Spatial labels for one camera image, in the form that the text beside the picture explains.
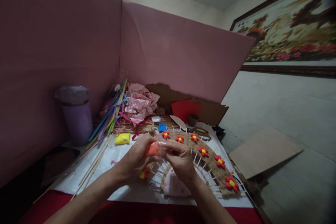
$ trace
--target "red clay flower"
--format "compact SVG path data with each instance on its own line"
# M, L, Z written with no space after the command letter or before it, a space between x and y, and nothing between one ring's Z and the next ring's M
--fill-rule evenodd
M146 166L144 171L140 174L141 179L148 179L149 178L149 168Z
M191 140L194 140L195 142L199 140L196 134L190 134L190 136L191 136Z
M315 51L316 49L317 49L317 45L314 45L314 44L306 44L300 47L300 51L306 52L306 53L310 53L312 51Z
M177 141L177 142L180 142L181 144L183 144L183 136L180 136L180 135L177 135L177 138L175 138L175 140Z
M169 131L163 131L162 136L164 139L170 138Z
M208 149L204 148L203 146L199 147L198 150L202 154L202 156L206 156L206 157L209 156Z
M290 56L291 55L288 53L280 54L278 57L276 57L276 60L280 60L280 61L287 60L289 59Z
M297 52L297 53L294 53L292 56L297 58L297 57L300 57L301 53L300 52Z
M216 165L225 169L225 162L222 160L221 156L215 156L215 160L217 161Z
M235 192L238 192L239 190L239 186L238 184L235 182L235 180L233 179L232 176L230 177L224 177L225 180L226 180L226 183L225 183L225 186L228 188L228 189L233 189Z

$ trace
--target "white wall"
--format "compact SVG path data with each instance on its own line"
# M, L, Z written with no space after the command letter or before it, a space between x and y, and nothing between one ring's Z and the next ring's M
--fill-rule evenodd
M238 0L225 12L192 0L129 1L229 30L235 18L265 0ZM265 125L304 149L261 192L271 221L329 222L336 187L336 80L241 71L222 103L230 107L221 122L227 152Z
M193 0L128 0L207 25L223 26L224 12Z

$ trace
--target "red table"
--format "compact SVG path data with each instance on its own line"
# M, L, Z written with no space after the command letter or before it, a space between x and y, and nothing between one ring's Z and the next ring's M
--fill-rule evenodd
M39 199L20 219L19 223L44 223L50 216L67 204L72 195L59 191L49 191ZM260 224L253 208L225 208L237 223ZM95 214L90 223L204 223L196 206L167 205L107 201Z

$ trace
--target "framed painting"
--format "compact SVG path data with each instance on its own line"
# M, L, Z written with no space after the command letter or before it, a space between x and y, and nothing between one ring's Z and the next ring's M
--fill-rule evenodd
M255 38L242 71L336 77L335 0L267 0L230 31Z

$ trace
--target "pink fabric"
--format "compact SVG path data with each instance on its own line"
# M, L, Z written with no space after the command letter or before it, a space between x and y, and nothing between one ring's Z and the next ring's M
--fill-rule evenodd
M160 98L140 84L130 84L126 92L128 106L125 107L125 115L134 123L141 123L146 116L151 115L156 107L156 102Z
M54 91L90 90L93 115L119 73L121 0L0 0L0 186L68 140Z
M123 1L120 69L131 82L220 103L254 39Z

